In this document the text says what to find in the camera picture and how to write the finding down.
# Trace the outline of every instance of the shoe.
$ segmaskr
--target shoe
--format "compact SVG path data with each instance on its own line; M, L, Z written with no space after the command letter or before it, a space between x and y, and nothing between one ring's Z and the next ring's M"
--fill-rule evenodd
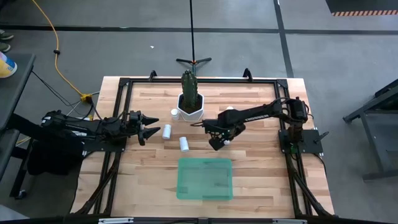
M9 44L6 43L0 43L0 51L3 53L6 53L7 51L9 51L11 49L11 46Z
M11 40L14 35L6 33L4 30L0 30L0 40Z

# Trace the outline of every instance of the yellow extension cord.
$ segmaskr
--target yellow extension cord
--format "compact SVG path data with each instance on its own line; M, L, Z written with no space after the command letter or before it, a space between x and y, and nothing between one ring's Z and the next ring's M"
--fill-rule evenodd
M56 38L56 40L57 40L57 49L56 49L56 51L59 52L59 39L58 39L57 31L55 30L54 26L52 25L51 20L50 20L50 19L47 17L47 15L44 13L43 9L36 3L35 0L32 0L32 2L37 6L37 8L40 10L40 12L43 14L43 16L44 16L44 17L46 18L46 20L49 22L49 24L50 24L52 30L54 31L55 38ZM65 78L65 77L62 75L61 71L58 69L58 54L57 54L57 53L55 53L55 69L56 69L56 71L58 72L58 74L65 80L65 82L67 82L67 83L70 85L70 87L72 87L72 88L80 95L80 100L81 100L82 102L90 102L90 100L91 100L91 98L92 98L93 95L81 93L75 86L73 86L73 84L72 84L69 80L67 80L67 78Z

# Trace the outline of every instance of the green plastic tray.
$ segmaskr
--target green plastic tray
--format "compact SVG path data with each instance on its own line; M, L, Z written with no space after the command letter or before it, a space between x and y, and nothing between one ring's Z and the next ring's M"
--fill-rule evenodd
M181 158L178 160L177 198L231 200L230 159Z

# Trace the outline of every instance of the white cylinder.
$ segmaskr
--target white cylinder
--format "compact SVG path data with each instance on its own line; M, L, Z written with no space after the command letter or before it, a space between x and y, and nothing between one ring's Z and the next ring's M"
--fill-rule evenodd
M177 109L172 109L171 114L172 114L173 120L180 119L180 112Z
M163 129L163 139L170 139L170 135L172 133L172 126L169 124L165 124L164 129Z
M182 152L189 151L187 137L180 137L180 149Z

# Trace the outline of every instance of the tripod base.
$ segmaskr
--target tripod base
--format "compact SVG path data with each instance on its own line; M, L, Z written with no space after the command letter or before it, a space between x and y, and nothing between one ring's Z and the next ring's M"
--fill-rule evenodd
M189 63L190 65L192 65L192 73L196 76L197 75L197 65L201 62L209 62L209 61L211 61L211 58L204 58L204 59L200 59L200 60L185 60L185 59L177 58L176 61Z

